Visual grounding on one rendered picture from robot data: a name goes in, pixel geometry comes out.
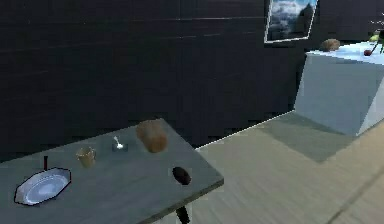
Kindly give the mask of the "dark brown potato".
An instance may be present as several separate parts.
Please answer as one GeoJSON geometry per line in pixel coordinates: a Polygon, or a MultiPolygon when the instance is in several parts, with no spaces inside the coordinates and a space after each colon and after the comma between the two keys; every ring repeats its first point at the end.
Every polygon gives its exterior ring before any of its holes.
{"type": "Polygon", "coordinates": [[[174,167],[172,169],[172,174],[177,182],[181,185],[189,185],[191,182],[191,176],[189,173],[182,167],[174,167]]]}

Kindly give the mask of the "white kitchen counter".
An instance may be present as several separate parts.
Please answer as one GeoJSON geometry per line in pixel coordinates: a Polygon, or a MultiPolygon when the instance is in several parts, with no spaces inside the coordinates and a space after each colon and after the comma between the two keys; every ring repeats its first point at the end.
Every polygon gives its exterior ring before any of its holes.
{"type": "Polygon", "coordinates": [[[294,111],[336,132],[358,136],[384,120],[384,53],[360,42],[306,53],[294,111]],[[371,50],[370,56],[364,56],[371,50]]]}

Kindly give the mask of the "brown bread loaf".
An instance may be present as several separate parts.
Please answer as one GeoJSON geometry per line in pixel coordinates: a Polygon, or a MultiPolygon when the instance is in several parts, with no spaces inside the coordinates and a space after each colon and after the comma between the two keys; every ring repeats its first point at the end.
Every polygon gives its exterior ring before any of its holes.
{"type": "Polygon", "coordinates": [[[159,120],[146,120],[136,127],[136,135],[150,153],[165,150],[168,138],[159,120]]]}

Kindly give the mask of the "small silver spoon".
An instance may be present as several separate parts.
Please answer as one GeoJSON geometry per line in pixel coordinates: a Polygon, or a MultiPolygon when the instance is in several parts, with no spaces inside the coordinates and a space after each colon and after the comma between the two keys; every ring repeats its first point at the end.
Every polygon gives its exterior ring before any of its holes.
{"type": "Polygon", "coordinates": [[[125,151],[125,152],[128,151],[128,147],[125,144],[121,143],[117,136],[114,136],[113,139],[114,139],[114,143],[112,144],[113,151],[125,151]]]}

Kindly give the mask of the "grey table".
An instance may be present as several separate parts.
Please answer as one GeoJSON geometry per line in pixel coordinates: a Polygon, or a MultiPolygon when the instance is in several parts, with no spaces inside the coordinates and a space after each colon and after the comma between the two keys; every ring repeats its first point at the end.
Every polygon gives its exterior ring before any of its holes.
{"type": "Polygon", "coordinates": [[[222,186],[224,177],[163,119],[168,138],[164,151],[150,153],[136,128],[120,129],[43,150],[35,140],[0,137],[0,224],[149,224],[222,186]],[[113,137],[128,151],[113,151],[113,137]],[[76,152],[91,147],[96,163],[85,168],[76,152]],[[71,183],[58,197],[36,206],[14,202],[18,185],[43,168],[71,171],[71,183]],[[184,168],[191,176],[181,185],[172,174],[184,168]]]}

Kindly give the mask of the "tan cup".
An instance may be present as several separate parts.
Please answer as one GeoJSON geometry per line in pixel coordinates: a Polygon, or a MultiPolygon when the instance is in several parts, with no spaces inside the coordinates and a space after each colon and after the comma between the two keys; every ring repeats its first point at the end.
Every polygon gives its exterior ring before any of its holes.
{"type": "Polygon", "coordinates": [[[79,149],[76,157],[85,168],[90,168],[96,163],[96,151],[91,147],[79,149]]]}

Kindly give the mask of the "framed landscape picture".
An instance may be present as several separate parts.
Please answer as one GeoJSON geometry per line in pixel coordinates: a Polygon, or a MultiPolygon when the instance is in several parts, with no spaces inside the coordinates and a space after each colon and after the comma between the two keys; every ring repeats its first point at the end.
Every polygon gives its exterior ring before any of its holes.
{"type": "Polygon", "coordinates": [[[318,0],[270,0],[265,43],[308,39],[318,0]]]}

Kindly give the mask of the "round brown bread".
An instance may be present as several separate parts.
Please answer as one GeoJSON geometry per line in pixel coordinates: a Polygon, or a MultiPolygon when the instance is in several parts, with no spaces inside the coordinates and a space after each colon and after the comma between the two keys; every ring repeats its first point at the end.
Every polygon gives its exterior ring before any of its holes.
{"type": "Polygon", "coordinates": [[[335,51],[339,49],[340,45],[341,43],[339,40],[331,38],[331,39],[324,40],[320,44],[319,50],[323,52],[335,51]]]}

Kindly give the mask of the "white octagonal plate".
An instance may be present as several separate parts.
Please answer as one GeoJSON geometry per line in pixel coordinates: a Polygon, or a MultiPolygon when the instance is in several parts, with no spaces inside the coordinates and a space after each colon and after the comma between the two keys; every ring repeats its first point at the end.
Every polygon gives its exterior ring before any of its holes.
{"type": "Polygon", "coordinates": [[[15,190],[14,202],[35,206],[57,197],[71,183],[71,171],[50,168],[33,174],[15,190]]]}

